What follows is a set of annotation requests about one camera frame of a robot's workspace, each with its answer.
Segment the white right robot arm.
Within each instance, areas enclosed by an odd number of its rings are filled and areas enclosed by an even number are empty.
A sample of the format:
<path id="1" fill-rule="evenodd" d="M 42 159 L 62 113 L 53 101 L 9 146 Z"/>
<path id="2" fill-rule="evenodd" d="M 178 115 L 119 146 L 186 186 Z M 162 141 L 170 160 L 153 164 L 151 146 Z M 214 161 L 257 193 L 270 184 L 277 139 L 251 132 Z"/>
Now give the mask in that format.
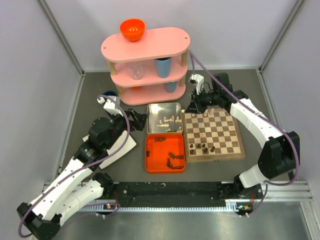
<path id="1" fill-rule="evenodd" d="M 195 86 L 186 113 L 203 114 L 208 107 L 218 106 L 242 123 L 261 146 L 257 164 L 234 177 L 233 192 L 245 198 L 252 187 L 300 167 L 300 137 L 286 132 L 259 111 L 242 90 L 234 90 L 227 73 L 211 77 L 212 87 L 204 89 L 204 77 L 192 74 L 189 83 Z"/>

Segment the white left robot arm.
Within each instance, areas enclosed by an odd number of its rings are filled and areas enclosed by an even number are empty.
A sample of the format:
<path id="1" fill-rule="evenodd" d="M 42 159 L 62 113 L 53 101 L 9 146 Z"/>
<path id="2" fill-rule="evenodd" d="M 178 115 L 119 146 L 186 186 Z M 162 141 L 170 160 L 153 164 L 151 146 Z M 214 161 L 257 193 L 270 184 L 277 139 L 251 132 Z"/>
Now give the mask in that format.
<path id="1" fill-rule="evenodd" d="M 102 172 L 96 173 L 81 189 L 73 190 L 96 169 L 107 167 L 134 148 L 136 142 L 130 133 L 142 131 L 147 118 L 146 113 L 133 109 L 97 118 L 88 130 L 87 140 L 60 175 L 41 195 L 18 206 L 19 236 L 25 237 L 22 227 L 26 227 L 38 240 L 51 240 L 79 209 L 100 197 L 109 198 L 114 191 L 113 182 Z"/>

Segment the wooden chess board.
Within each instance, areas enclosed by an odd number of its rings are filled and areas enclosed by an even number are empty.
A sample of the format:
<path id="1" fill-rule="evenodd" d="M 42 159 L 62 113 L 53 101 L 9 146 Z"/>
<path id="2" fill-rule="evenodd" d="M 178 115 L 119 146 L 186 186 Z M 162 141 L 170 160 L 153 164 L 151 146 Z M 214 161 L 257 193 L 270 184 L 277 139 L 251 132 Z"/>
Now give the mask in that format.
<path id="1" fill-rule="evenodd" d="M 242 160 L 246 152 L 241 136 L 238 121 L 226 110 L 219 107 L 208 107 L 207 116 L 192 113 L 183 113 L 183 137 L 185 146 L 185 159 L 188 162 L 207 162 L 223 160 Z"/>

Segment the white paper sheet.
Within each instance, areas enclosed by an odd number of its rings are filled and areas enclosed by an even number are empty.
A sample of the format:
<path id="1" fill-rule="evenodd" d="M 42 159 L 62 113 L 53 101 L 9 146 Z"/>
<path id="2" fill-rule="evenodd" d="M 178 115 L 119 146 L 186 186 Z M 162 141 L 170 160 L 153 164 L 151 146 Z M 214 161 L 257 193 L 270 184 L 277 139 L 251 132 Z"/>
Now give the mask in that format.
<path id="1" fill-rule="evenodd" d="M 91 141 L 89 140 L 89 135 L 86 135 L 82 138 L 83 144 L 80 145 L 77 152 L 74 154 L 74 157 L 76 157 L 78 160 L 82 160 L 83 162 L 88 162 L 89 157 L 93 158 L 92 162 L 100 160 L 104 158 L 106 155 L 109 156 L 113 154 L 124 143 L 126 136 L 127 131 L 125 130 L 110 149 L 100 150 L 94 147 L 93 143 L 91 143 Z M 99 168 L 104 169 L 109 165 L 113 164 L 121 157 L 126 155 L 128 152 L 130 152 L 136 145 L 137 143 L 135 142 L 135 140 L 129 135 L 127 141 L 125 142 L 124 146 L 120 149 L 120 151 L 118 151 L 115 155 L 108 158 L 107 160 L 101 162 Z"/>

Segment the blue cup bottom shelf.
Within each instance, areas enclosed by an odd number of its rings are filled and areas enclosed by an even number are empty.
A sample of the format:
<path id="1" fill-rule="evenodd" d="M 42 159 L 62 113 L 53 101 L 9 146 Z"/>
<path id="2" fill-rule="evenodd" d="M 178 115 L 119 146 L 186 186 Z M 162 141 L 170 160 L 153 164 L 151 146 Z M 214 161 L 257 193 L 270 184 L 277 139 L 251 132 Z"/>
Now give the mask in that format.
<path id="1" fill-rule="evenodd" d="M 164 84 L 164 87 L 165 87 L 165 90 L 166 90 L 168 93 L 173 93 L 173 92 L 176 90 L 177 85 L 178 85 L 178 82 L 177 82 L 177 81 L 167 82 L 167 83 Z"/>

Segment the blue cup shelf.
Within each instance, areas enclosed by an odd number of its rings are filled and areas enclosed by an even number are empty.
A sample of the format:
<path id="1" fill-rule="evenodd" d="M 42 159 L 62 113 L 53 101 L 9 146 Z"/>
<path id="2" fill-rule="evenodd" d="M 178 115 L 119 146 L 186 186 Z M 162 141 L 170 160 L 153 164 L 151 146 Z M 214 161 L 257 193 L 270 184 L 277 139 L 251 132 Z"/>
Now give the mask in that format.
<path id="1" fill-rule="evenodd" d="M 159 78 L 167 78 L 170 75 L 172 58 L 156 58 L 154 60 L 156 72 Z"/>
<path id="2" fill-rule="evenodd" d="M 177 85 L 178 85 L 178 82 L 177 82 L 177 81 L 167 82 L 167 83 L 164 84 L 164 87 L 165 87 L 165 90 L 166 90 L 168 93 L 173 93 L 173 92 L 176 90 Z"/>

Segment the dark blue mug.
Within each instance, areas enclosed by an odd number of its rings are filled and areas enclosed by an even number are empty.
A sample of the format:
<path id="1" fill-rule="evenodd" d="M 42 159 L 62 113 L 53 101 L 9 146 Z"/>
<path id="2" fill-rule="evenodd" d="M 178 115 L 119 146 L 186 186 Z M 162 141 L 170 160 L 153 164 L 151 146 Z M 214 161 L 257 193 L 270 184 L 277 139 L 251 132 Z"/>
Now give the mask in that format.
<path id="1" fill-rule="evenodd" d="M 112 90 L 108 90 L 106 92 L 103 93 L 103 95 L 105 96 L 118 96 L 118 94 L 115 92 L 115 91 L 112 91 Z"/>

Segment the orange tin box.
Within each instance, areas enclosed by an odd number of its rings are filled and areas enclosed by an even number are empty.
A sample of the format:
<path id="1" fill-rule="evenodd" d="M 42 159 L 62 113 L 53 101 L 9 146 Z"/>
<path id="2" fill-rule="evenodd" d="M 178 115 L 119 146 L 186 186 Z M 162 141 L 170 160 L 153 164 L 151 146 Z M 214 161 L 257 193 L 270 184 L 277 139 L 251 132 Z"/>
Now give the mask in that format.
<path id="1" fill-rule="evenodd" d="M 180 133 L 149 134 L 145 139 L 145 169 L 149 174 L 179 174 L 186 169 L 184 137 Z"/>

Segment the clear glass cup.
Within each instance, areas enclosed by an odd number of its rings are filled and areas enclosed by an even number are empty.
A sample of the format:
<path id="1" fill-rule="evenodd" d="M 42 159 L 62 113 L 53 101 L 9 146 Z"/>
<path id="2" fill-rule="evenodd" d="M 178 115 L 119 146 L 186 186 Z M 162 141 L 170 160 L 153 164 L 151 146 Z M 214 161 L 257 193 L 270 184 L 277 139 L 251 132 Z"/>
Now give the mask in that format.
<path id="1" fill-rule="evenodd" d="M 132 61 L 126 64 L 130 71 L 130 76 L 134 80 L 141 80 L 145 75 L 144 61 Z"/>

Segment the pink three-tier shelf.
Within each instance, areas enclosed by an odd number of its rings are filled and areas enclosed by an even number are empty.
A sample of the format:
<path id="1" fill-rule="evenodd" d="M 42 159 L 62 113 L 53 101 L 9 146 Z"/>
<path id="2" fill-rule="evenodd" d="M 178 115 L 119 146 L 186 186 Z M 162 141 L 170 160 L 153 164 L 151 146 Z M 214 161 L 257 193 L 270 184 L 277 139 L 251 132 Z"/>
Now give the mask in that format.
<path id="1" fill-rule="evenodd" d="M 186 91 L 188 50 L 190 36 L 177 27 L 148 29 L 143 37 L 129 41 L 121 33 L 107 37 L 101 44 L 110 76 L 120 100 L 129 106 L 175 101 Z M 171 57 L 170 74 L 166 78 L 157 75 L 155 59 Z M 127 63 L 144 61 L 144 77 L 134 80 Z M 165 83 L 178 82 L 176 90 L 169 93 Z"/>

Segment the blue cup middle shelf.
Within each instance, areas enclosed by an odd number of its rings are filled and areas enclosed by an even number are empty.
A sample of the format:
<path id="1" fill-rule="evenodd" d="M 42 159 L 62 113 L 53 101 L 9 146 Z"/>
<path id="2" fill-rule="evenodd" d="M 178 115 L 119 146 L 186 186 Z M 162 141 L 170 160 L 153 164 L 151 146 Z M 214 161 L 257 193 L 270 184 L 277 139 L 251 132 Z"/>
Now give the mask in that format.
<path id="1" fill-rule="evenodd" d="M 156 72 L 159 78 L 167 78 L 170 75 L 172 58 L 156 58 L 154 60 Z"/>

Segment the orange bowl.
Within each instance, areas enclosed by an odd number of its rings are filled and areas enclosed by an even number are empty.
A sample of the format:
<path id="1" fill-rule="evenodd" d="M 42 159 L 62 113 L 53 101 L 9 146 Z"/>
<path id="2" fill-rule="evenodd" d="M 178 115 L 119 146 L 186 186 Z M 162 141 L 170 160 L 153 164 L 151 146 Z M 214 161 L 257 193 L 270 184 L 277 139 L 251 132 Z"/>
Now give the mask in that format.
<path id="1" fill-rule="evenodd" d="M 137 42 L 144 36 L 146 24 L 139 18 L 129 18 L 120 24 L 119 29 L 125 39 Z"/>

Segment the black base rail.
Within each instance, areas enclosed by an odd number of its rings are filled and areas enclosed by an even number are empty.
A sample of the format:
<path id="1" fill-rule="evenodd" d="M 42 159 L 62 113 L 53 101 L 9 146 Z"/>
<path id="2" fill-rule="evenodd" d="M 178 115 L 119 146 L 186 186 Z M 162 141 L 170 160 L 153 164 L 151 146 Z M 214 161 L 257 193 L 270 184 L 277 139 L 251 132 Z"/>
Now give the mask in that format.
<path id="1" fill-rule="evenodd" d="M 99 197 L 99 200 L 117 201 L 124 208 L 184 208 L 222 207 L 225 200 L 261 199 L 260 184 L 243 191 L 233 183 L 202 182 L 119 182 Z"/>

